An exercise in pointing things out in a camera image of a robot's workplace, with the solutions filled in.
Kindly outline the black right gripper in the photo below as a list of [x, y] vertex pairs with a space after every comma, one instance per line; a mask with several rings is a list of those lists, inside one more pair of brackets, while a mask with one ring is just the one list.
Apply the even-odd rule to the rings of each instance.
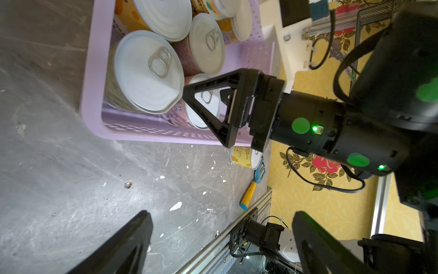
[[[274, 140], [301, 156], [318, 155], [376, 176], [394, 172], [408, 158], [409, 139], [400, 130], [345, 103], [297, 91], [286, 94], [284, 85], [259, 70], [240, 68], [185, 86], [182, 98], [226, 148], [235, 145], [250, 116], [251, 147], [260, 152]], [[226, 107], [223, 120], [195, 98], [214, 90]]]

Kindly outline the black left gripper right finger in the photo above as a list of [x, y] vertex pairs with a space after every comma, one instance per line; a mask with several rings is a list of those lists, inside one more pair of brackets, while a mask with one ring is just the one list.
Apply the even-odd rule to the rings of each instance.
[[374, 274], [306, 212], [295, 213], [292, 229], [305, 274]]

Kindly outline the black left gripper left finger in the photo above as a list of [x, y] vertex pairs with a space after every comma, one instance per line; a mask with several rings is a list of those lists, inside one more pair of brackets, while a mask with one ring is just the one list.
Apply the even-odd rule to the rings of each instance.
[[140, 211], [70, 274], [141, 274], [153, 232], [149, 212]]

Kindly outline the yellow peach can white lid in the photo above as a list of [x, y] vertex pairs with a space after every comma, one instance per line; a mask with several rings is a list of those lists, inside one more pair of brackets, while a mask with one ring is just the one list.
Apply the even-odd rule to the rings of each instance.
[[225, 45], [247, 41], [253, 30], [252, 7], [248, 0], [240, 2], [234, 17], [218, 21]]

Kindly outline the pink purple label can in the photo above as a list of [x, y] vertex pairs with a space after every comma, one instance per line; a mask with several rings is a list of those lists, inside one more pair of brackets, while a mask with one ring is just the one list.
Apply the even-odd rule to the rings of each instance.
[[[195, 99], [200, 102], [210, 113], [219, 118], [221, 110], [220, 92], [218, 89], [203, 91], [195, 94]], [[176, 127], [186, 127], [199, 130], [208, 130], [208, 126], [182, 99], [180, 99], [165, 114], [165, 121]]]

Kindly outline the orange can plain white lid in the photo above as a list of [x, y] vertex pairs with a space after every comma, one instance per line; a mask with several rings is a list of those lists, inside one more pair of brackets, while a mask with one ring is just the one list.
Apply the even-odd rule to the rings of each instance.
[[234, 17], [240, 4], [239, 0], [191, 0], [194, 15], [206, 13], [216, 21]]

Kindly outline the small yellow label can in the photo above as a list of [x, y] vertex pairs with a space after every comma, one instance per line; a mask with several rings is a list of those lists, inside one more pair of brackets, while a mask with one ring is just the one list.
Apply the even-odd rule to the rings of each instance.
[[126, 0], [116, 1], [112, 27], [120, 38], [147, 30], [173, 43], [186, 38], [191, 24], [191, 1]]

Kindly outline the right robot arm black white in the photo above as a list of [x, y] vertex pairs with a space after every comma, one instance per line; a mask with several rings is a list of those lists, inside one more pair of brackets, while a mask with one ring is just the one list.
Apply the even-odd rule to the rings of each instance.
[[250, 217], [231, 231], [230, 254], [244, 243], [274, 264], [305, 274], [435, 274], [438, 271], [438, 4], [405, 2], [390, 26], [344, 58], [335, 99], [293, 91], [301, 68], [292, 29], [311, 17], [309, 1], [261, 4], [263, 34], [278, 42], [286, 79], [240, 68], [184, 88], [183, 100], [216, 138], [232, 147], [248, 126], [252, 149], [269, 140], [339, 163], [352, 179], [394, 175], [400, 202], [421, 214], [424, 240], [377, 234], [358, 245], [363, 259], [299, 211], [291, 229]]

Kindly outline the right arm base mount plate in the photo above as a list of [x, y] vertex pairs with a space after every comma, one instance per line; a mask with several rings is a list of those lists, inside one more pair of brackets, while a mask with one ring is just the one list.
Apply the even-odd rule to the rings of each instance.
[[[261, 224], [257, 221], [257, 218], [258, 208], [254, 208], [231, 230], [229, 238], [230, 255], [234, 258], [263, 255], [278, 260], [281, 257], [279, 239], [285, 228], [275, 223]], [[245, 248], [245, 252], [239, 253], [239, 250], [244, 248], [244, 243], [252, 244], [259, 250], [257, 252], [248, 252], [248, 249]]]

